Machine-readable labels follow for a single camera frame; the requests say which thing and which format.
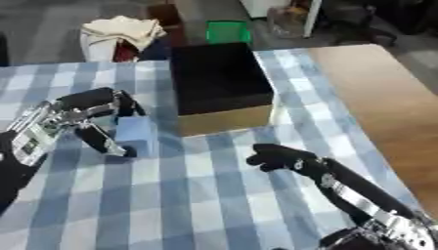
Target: green container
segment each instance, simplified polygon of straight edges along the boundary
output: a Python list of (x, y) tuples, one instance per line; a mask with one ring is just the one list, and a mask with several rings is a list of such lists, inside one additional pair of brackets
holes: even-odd
[(251, 33), (245, 21), (208, 21), (206, 39), (210, 44), (251, 43)]

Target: light blue block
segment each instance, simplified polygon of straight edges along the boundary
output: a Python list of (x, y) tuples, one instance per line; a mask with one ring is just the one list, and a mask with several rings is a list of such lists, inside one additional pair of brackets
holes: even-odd
[(139, 157), (151, 157), (156, 129), (148, 116), (120, 117), (115, 128), (115, 141), (121, 146), (136, 148)]

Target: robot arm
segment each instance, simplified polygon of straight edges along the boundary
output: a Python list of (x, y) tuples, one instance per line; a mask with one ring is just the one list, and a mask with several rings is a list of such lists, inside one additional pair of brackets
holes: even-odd
[(254, 150), (256, 154), (247, 159), (248, 164), (261, 164), (265, 172), (286, 168), (312, 179), (321, 193), (356, 223), (356, 228), (324, 238), (321, 249), (354, 249), (358, 240), (362, 249), (370, 249), (370, 246), (373, 249), (438, 249), (438, 230), (433, 220), (412, 211), (339, 162), (284, 146), (255, 145)]
[(136, 157), (136, 150), (118, 146), (110, 135), (91, 119), (137, 112), (140, 105), (124, 91), (101, 88), (43, 101), (27, 109), (0, 133), (0, 215), (15, 200), (44, 162), (57, 138), (74, 130), (75, 135), (100, 153)]

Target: gray floor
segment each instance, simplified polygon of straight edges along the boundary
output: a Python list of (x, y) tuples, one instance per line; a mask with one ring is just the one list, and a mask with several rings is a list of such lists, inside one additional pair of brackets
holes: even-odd
[[(9, 39), (15, 65), (82, 62), (78, 30), (82, 23), (124, 15), (147, 17), (145, 8), (159, 0), (0, 0), (0, 30)], [(192, 44), (204, 43), (206, 20), (245, 20), (239, 0), (174, 0), (187, 24)], [(386, 29), (392, 27), (378, 21)], [(265, 21), (251, 23), (255, 50), (327, 46), (332, 31), (317, 30), (310, 39), (278, 39)], [(438, 93), (438, 38), (429, 34), (399, 34), (398, 45), (388, 49), (427, 88)]]

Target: checkered tablecloth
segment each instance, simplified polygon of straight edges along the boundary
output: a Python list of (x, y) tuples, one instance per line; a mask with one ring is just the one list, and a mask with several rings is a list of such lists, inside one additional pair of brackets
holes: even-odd
[(42, 100), (110, 86), (151, 113), (157, 149), (124, 161), (62, 137), (0, 218), (0, 248), (307, 250), (351, 225), (310, 180), (246, 165), (254, 143), (334, 157), (416, 206), (305, 50), (255, 54), (276, 92), (271, 125), (190, 138), (175, 133), (168, 62), (1, 69), (0, 128)]

